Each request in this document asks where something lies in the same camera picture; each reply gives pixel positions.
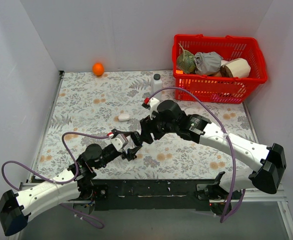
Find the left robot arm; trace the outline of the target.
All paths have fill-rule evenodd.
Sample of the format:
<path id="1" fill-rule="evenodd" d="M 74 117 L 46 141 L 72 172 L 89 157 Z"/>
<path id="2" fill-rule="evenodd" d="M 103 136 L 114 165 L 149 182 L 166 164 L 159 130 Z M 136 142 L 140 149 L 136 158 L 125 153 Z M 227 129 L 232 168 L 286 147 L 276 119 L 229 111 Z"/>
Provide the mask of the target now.
<path id="1" fill-rule="evenodd" d="M 113 129 L 106 139 L 110 144 L 102 148 L 97 143 L 88 145 L 73 164 L 52 178 L 43 177 L 43 182 L 25 190 L 12 187 L 0 199 L 0 223 L 5 236 L 23 230 L 29 221 L 41 213 L 65 201 L 80 198 L 88 200 L 97 191 L 91 182 L 95 170 L 104 168 L 118 157 L 131 161 L 142 147 L 137 131 Z"/>

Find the black earbud charging case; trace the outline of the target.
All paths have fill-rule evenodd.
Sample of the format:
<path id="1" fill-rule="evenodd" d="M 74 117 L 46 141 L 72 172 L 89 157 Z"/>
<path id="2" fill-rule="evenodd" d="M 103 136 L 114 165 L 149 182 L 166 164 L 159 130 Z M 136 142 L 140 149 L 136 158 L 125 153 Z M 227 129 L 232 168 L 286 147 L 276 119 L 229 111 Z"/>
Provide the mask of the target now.
<path id="1" fill-rule="evenodd" d="M 137 131 L 132 131 L 130 134 L 130 138 L 135 146 L 141 146 L 143 144 L 143 142 L 140 139 L 140 134 Z"/>

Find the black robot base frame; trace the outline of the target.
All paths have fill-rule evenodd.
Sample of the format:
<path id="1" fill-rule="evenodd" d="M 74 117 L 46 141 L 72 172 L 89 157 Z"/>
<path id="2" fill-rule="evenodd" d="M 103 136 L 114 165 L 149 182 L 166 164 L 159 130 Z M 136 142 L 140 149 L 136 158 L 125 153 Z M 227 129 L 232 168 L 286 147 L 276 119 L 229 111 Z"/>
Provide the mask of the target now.
<path id="1" fill-rule="evenodd" d="M 180 210 L 229 213 L 227 195 L 209 197 L 212 179 L 95 179 L 79 187 L 78 201 L 90 210 Z"/>

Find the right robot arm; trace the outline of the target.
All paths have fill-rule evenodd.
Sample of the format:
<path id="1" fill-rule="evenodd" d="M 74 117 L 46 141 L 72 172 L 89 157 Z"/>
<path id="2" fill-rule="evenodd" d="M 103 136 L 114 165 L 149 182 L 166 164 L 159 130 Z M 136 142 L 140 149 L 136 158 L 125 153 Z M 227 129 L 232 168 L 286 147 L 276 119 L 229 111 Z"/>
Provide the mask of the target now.
<path id="1" fill-rule="evenodd" d="M 140 121 L 140 140 L 151 144 L 165 134 L 176 134 L 181 139 L 214 148 L 246 165 L 236 173 L 221 173 L 213 185 L 213 194 L 224 199 L 231 189 L 256 188 L 276 194 L 287 167 L 284 148 L 277 143 L 267 146 L 241 138 L 198 114 L 187 115 L 172 100 L 160 102 L 146 99 L 142 106 L 149 116 Z"/>

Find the white earbud charging case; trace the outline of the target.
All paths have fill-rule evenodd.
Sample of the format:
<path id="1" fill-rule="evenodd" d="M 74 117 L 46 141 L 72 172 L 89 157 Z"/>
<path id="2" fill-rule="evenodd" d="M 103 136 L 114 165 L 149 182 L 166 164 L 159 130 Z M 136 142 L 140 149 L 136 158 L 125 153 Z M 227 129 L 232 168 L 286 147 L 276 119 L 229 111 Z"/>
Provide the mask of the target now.
<path id="1" fill-rule="evenodd" d="M 118 116 L 118 121 L 119 122 L 126 122 L 130 120 L 130 115 L 127 113 L 122 113 Z"/>

